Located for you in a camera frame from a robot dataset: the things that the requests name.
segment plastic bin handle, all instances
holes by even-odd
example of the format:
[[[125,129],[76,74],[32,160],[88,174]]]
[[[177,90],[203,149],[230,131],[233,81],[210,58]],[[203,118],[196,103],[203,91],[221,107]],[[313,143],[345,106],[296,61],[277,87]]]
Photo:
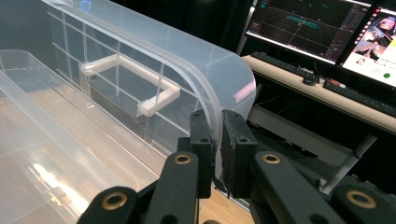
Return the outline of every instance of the plastic bin handle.
[[[84,63],[80,67],[80,71],[85,76],[89,77],[118,65],[122,65],[126,69],[154,85],[158,85],[160,82],[160,76],[158,76],[158,74],[149,71],[146,67],[129,60],[123,55],[117,54],[110,55],[91,63]],[[151,117],[157,111],[176,100],[180,95],[180,88],[176,84],[171,83],[164,78],[161,80],[160,88],[163,91],[160,92],[158,98],[157,95],[155,95],[138,105],[138,111],[140,113],[147,117]]]

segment transparent plastic bin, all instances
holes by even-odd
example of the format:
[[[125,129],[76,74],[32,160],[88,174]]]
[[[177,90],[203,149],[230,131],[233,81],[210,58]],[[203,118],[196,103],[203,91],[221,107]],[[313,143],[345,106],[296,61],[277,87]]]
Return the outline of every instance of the transparent plastic bin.
[[[75,223],[100,191],[158,178],[163,156],[30,53],[0,64],[0,223]]]
[[[0,1],[0,29],[0,223],[75,223],[157,179],[192,112],[219,147],[254,101],[238,55],[108,0]]]

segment black keyboard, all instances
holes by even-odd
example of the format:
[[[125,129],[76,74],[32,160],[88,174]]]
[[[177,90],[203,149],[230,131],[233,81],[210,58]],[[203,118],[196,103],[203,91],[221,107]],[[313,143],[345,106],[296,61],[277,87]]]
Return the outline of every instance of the black keyboard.
[[[270,63],[273,66],[282,68],[288,72],[293,73],[294,75],[297,75],[299,77],[303,77],[312,81],[315,81],[316,83],[319,83],[319,76],[315,75],[314,73],[310,73],[305,71],[303,68],[291,65],[289,63],[285,63],[283,61],[280,61],[279,59],[273,58],[271,56],[268,56],[266,53],[263,52],[253,52],[250,54],[251,57],[259,59],[265,63]]]
[[[387,114],[389,116],[396,118],[396,107],[395,106],[388,105],[386,103],[377,101],[376,99],[373,99],[372,97],[363,95],[363,94],[358,93],[357,91],[349,89],[347,87],[343,88],[338,85],[334,85],[329,80],[326,80],[323,83],[323,88],[326,90],[338,93],[342,96],[345,96],[348,99],[356,101],[362,105],[367,105],[367,106],[371,107],[372,109],[378,110],[384,114]]]

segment monitor screen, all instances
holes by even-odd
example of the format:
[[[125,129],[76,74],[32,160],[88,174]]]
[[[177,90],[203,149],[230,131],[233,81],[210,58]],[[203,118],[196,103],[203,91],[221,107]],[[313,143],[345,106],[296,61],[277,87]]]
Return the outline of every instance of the monitor screen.
[[[258,0],[247,35],[336,64],[369,8],[348,0]]]
[[[396,11],[378,7],[366,21],[355,48],[341,65],[396,87]]]

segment desk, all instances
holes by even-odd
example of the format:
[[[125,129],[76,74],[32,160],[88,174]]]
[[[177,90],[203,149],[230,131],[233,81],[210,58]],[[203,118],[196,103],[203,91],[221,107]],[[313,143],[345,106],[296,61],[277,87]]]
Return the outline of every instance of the desk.
[[[284,86],[304,97],[334,108],[347,116],[360,120],[380,132],[396,135],[396,118],[383,114],[365,105],[349,100],[323,88],[323,81],[315,86],[307,86],[298,77],[281,68],[264,63],[251,56],[244,60],[257,76],[264,77]],[[370,133],[354,150],[338,145],[318,134],[294,124],[260,106],[253,106],[248,119],[277,135],[290,140],[297,146],[318,155],[325,161],[340,167],[339,172],[330,180],[322,181],[319,189],[329,193],[347,172],[358,162],[361,155],[376,140],[376,132]]]

